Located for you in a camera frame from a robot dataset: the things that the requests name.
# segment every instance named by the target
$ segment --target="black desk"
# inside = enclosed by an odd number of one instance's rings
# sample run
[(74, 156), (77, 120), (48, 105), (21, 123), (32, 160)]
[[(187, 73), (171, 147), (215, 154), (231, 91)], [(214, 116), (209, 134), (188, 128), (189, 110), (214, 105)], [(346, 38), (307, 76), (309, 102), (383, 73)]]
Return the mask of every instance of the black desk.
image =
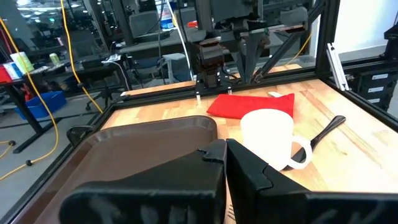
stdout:
[[(124, 70), (123, 72), (125, 74), (125, 68), (123, 66), (123, 62), (120, 61), (118, 64), (122, 66), (122, 69)], [(93, 67), (89, 69), (81, 69), (79, 64), (75, 64), (76, 72), (79, 76), (85, 76), (87, 73), (95, 73), (95, 72), (104, 72), (109, 70), (109, 72), (117, 71), (118, 76), (120, 81), (123, 83), (123, 87), (125, 88), (125, 91), (132, 90), (131, 89), (131, 83), (126, 77), (126, 80), (124, 79), (123, 72), (121, 69), (115, 65), (115, 64), (107, 64), (103, 65), (101, 67)], [(73, 72), (71, 69), (69, 69), (66, 72), (63, 73), (38, 73), (35, 75), (32, 75), (32, 79), (34, 83), (37, 83), (37, 81), (41, 80), (47, 80), (50, 78), (57, 78), (57, 77), (69, 77), (73, 75)], [(19, 94), (19, 92), (14, 88), (16, 85), (22, 85), (26, 84), (28, 85), (29, 88), (32, 89), (32, 85), (30, 84), (30, 81), (27, 76), (24, 76), (23, 78), (19, 80), (14, 80), (12, 83), (0, 83), (0, 87), (3, 87), (7, 94), (10, 96), (11, 100), (15, 103), (15, 105), (20, 109), (21, 113), (25, 116), (27, 122), (30, 124), (30, 126), (33, 128), (35, 131), (35, 134), (31, 136), (27, 141), (23, 142), (20, 144), (17, 148), (13, 150), (13, 153), (20, 153), (22, 152), (28, 145), (32, 144), (36, 139), (38, 139), (41, 135), (43, 135), (46, 131), (48, 131), (50, 128), (52, 128), (53, 124), (50, 123), (44, 127), (41, 127), (40, 123), (36, 120), (36, 118), (33, 116), (33, 114), (30, 112), (28, 107), (25, 104), (25, 99), (24, 96)], [(59, 122), (61, 119), (56, 118), (55, 122)]]

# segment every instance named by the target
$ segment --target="red cloth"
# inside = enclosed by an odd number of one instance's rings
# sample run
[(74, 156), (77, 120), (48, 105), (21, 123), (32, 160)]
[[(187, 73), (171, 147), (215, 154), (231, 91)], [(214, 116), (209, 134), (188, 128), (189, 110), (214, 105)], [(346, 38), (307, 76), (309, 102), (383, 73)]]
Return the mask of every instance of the red cloth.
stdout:
[(276, 109), (293, 117), (294, 94), (281, 97), (235, 96), (220, 94), (207, 113), (223, 118), (242, 119), (248, 112), (259, 109)]

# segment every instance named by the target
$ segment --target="brown tray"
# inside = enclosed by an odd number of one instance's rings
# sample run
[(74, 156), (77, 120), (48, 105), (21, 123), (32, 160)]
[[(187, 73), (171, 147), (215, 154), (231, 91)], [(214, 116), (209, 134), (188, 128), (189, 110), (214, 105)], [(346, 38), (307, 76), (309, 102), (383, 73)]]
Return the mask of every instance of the brown tray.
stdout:
[(217, 138), (215, 121), (190, 116), (109, 128), (82, 142), (15, 223), (56, 224), (62, 200), (80, 184), (117, 180), (184, 156)]

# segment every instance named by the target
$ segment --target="can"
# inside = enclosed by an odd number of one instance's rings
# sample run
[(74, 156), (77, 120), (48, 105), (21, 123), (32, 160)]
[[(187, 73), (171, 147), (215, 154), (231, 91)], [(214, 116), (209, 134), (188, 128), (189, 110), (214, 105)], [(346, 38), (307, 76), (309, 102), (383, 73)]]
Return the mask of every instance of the can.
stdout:
[(56, 53), (50, 54), (50, 59), (51, 59), (52, 63), (53, 63), (55, 66), (61, 64), (60, 59), (58, 58), (58, 55), (57, 55)]

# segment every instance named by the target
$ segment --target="blue container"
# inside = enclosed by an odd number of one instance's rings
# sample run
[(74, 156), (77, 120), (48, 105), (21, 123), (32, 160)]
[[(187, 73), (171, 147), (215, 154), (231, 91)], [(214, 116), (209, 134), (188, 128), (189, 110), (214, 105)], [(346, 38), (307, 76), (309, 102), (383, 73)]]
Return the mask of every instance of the blue container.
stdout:
[[(43, 93), (41, 96), (51, 113), (56, 112), (67, 103), (67, 99), (65, 98), (63, 91)], [(45, 118), (49, 115), (38, 96), (27, 101), (26, 106), (29, 108), (30, 112), (32, 112), (35, 118)], [(19, 116), (21, 116), (22, 119), (26, 119), (25, 116), (22, 115), (19, 108), (15, 108), (15, 111), (19, 114)]]

